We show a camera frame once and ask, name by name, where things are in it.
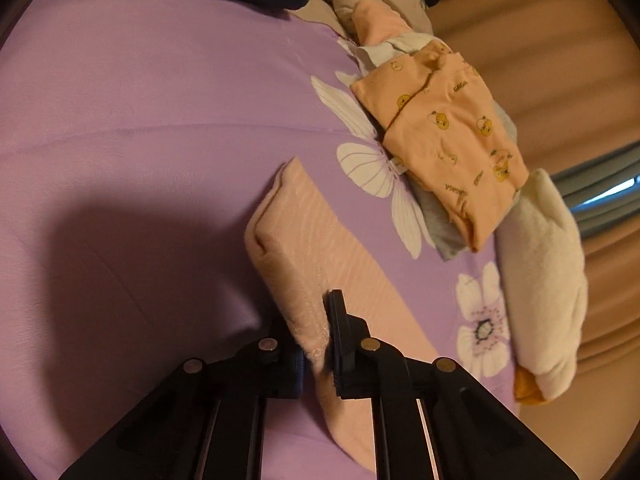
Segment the purple floral bed sheet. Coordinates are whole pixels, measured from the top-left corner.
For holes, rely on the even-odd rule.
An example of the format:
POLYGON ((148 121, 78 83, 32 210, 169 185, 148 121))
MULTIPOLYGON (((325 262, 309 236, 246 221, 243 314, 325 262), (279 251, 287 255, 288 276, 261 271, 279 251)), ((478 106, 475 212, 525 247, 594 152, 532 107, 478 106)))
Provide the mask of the purple floral bed sheet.
POLYGON ((329 27, 228 0, 35 0, 1 52, 1 426, 55 479, 184 360, 278 314, 244 232, 298 159, 436 351, 456 287, 367 121, 329 27))

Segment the white plush goose toy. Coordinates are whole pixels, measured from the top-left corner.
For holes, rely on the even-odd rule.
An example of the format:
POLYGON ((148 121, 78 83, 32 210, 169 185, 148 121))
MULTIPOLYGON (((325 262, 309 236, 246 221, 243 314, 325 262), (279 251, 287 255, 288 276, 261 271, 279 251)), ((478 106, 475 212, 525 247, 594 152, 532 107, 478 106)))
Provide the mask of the white plush goose toy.
POLYGON ((498 227, 496 249, 515 352, 515 400, 553 401, 576 374, 588 281, 577 223, 544 170, 529 175, 498 227))

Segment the pink striped garment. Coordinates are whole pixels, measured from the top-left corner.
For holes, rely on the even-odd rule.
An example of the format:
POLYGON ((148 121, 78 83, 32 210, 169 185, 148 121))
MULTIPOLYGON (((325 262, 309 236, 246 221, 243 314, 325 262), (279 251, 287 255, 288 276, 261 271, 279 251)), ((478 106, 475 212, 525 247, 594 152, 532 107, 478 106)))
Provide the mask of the pink striped garment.
POLYGON ((343 401, 326 362, 330 328, 323 298, 342 291, 346 310, 364 318, 374 336, 405 356, 433 361, 437 352, 375 258, 338 221, 298 159, 285 164, 244 234, 250 261, 303 349, 336 444, 367 470, 374 468, 371 405, 343 401))

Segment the blue window curtain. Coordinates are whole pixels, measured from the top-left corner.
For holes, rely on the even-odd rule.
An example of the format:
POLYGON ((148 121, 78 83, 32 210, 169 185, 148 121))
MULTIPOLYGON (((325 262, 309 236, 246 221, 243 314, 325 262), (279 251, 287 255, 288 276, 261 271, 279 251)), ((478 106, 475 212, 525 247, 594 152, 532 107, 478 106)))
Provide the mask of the blue window curtain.
POLYGON ((639 143, 552 177, 583 240, 639 215, 639 143))

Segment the orange printed folded clothes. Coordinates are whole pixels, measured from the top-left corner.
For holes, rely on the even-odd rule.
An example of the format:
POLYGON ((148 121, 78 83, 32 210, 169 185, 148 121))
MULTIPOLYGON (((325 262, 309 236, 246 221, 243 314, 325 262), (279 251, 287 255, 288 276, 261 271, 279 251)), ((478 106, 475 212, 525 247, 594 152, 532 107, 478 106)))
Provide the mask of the orange printed folded clothes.
POLYGON ((528 179, 480 73, 432 40, 371 70, 350 90, 383 128, 386 151, 436 197, 465 246, 479 252, 528 179))

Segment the beige pleated curtain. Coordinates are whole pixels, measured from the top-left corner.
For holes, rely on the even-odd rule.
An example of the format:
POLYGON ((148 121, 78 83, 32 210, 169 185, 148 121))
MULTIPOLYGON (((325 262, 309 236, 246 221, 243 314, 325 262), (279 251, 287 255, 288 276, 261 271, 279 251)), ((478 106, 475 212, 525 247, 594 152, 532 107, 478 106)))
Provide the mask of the beige pleated curtain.
MULTIPOLYGON (((638 142, 639 49, 606 0, 440 0, 428 15, 514 120, 530 168, 560 174, 638 142)), ((585 253, 579 373, 639 348, 638 216, 585 253)))

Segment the grey folded garment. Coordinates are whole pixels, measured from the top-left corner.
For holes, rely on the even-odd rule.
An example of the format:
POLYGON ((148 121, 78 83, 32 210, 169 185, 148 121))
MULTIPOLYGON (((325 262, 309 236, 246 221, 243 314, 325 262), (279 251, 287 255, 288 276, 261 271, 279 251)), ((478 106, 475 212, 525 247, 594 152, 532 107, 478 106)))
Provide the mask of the grey folded garment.
POLYGON ((427 234, 431 237, 440 258, 450 261, 462 252, 468 252, 468 244, 437 197, 425 191, 412 179, 409 180, 409 184, 422 211, 427 234))

